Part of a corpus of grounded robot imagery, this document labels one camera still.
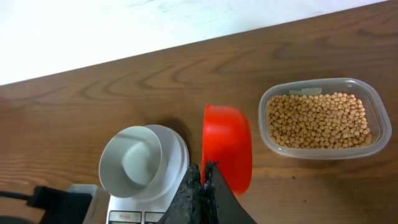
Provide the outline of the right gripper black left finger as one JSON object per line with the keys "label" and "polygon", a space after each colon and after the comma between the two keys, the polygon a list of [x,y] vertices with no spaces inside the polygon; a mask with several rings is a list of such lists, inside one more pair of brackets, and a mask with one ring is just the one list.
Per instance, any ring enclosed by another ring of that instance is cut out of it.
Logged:
{"label": "right gripper black left finger", "polygon": [[157,224],[200,224],[202,184],[198,164],[189,167],[167,211]]}

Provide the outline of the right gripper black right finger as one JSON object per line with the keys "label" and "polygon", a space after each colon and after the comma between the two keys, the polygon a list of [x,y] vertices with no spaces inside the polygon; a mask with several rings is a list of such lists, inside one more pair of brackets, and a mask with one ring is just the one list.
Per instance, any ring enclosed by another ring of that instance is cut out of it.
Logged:
{"label": "right gripper black right finger", "polygon": [[205,166],[203,209],[206,223],[256,224],[238,202],[217,164],[208,161]]}

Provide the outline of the orange measuring scoop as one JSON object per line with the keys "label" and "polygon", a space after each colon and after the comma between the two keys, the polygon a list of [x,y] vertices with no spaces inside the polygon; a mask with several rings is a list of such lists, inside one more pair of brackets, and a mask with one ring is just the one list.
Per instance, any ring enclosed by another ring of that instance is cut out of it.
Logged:
{"label": "orange measuring scoop", "polygon": [[201,170],[216,162],[236,196],[247,191],[252,178],[252,139],[246,115],[232,106],[205,105]]}

